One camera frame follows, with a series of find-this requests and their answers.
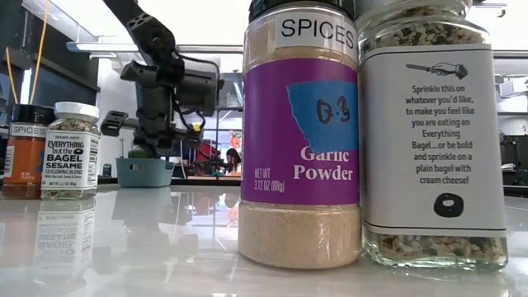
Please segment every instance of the ceiling light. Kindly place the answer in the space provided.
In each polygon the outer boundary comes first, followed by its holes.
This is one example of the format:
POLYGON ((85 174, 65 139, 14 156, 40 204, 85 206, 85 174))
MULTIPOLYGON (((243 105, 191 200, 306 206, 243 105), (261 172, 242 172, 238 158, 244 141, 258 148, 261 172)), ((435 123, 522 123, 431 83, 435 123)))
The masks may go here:
POLYGON ((116 53, 93 53, 90 54, 90 59, 115 59, 117 58, 116 53))
POLYGON ((69 51, 76 53, 137 53, 138 47, 132 44, 104 44, 104 43, 77 43, 67 42, 69 51))

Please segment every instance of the glass jar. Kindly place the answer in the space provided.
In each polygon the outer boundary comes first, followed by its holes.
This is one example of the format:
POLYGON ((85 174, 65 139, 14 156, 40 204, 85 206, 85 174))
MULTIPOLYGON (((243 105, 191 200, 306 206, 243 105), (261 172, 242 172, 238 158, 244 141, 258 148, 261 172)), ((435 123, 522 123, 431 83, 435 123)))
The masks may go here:
POLYGON ((392 266, 502 268, 506 224, 488 33, 464 19, 466 1, 382 4, 356 22, 365 249, 392 266))
POLYGON ((46 130, 54 120, 51 107, 20 104, 13 107, 2 198, 40 198, 46 130))
POLYGON ((97 192, 99 109, 76 102, 55 103, 57 120, 46 133, 43 200, 76 200, 97 192))
POLYGON ((238 247, 253 261, 323 269, 361 252, 352 16, 352 1, 252 2, 238 247))

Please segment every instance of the white countertop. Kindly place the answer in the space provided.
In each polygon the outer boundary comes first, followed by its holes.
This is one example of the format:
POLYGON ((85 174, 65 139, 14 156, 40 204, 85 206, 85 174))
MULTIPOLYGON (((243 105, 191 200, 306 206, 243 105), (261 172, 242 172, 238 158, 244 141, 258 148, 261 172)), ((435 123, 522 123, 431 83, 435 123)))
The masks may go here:
POLYGON ((95 212, 79 210, 93 200, 0 201, 0 296, 528 296, 528 199, 506 198, 510 262, 494 273, 366 255, 328 271, 260 266, 237 253, 226 201, 238 199, 237 187, 101 186, 95 212))

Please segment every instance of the blue tape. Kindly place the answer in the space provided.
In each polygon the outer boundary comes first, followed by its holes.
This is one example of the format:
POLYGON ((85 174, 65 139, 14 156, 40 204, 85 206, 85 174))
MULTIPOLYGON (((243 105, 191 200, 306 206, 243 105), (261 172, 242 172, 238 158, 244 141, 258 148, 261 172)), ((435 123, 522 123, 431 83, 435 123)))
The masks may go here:
POLYGON ((304 82, 289 85, 287 89, 293 117, 312 153, 358 149, 355 84, 304 82))

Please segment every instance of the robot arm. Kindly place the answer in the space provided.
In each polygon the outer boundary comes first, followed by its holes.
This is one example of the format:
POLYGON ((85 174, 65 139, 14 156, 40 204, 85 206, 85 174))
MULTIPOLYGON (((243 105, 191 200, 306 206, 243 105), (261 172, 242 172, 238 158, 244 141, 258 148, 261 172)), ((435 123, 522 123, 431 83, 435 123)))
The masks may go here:
POLYGON ((132 61, 120 76, 136 84, 137 120, 128 119, 126 113, 111 111, 101 125, 102 133, 118 136, 121 128, 133 129, 134 143, 155 158, 171 149, 175 141, 198 144, 203 135, 204 116, 214 114, 219 90, 224 85, 219 79, 218 65, 180 55, 171 31, 145 13, 137 0, 104 2, 129 32, 146 65, 132 61), (215 73, 186 69, 186 60, 212 64, 215 73), (172 123, 174 112, 181 116, 184 129, 177 129, 172 123), (199 130, 183 119, 184 114, 192 112, 203 119, 199 130))

